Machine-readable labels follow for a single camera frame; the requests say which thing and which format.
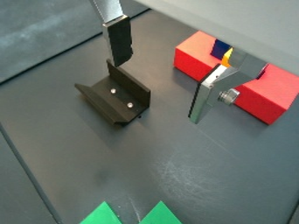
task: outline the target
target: green triangle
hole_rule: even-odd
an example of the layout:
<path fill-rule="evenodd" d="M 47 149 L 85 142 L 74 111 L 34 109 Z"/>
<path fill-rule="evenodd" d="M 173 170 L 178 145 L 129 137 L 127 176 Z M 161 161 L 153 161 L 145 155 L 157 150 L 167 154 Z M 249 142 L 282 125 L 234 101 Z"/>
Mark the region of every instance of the green triangle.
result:
<path fill-rule="evenodd" d="M 173 211 L 161 201 L 139 224 L 182 224 Z"/>
<path fill-rule="evenodd" d="M 105 201 L 81 224 L 122 224 L 122 222 Z"/>

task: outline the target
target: dark gray table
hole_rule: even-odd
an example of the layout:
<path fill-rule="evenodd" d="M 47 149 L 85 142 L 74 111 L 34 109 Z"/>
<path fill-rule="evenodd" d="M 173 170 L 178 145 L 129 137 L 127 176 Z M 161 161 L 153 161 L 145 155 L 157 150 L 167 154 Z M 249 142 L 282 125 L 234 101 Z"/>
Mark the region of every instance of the dark gray table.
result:
<path fill-rule="evenodd" d="M 17 159 L 0 127 L 0 223 L 54 224 L 25 168 Z"/>
<path fill-rule="evenodd" d="M 183 223 L 288 223 L 299 198 L 299 101 L 272 125 L 218 105 L 189 121 L 197 83 L 174 69 L 194 29 L 150 11 L 133 21 L 135 56 L 123 68 L 151 88 L 153 105 L 110 126 L 74 83 L 107 74 L 102 37 L 0 87 L 0 121 L 66 224 L 106 200 L 138 223 L 159 200 Z"/>

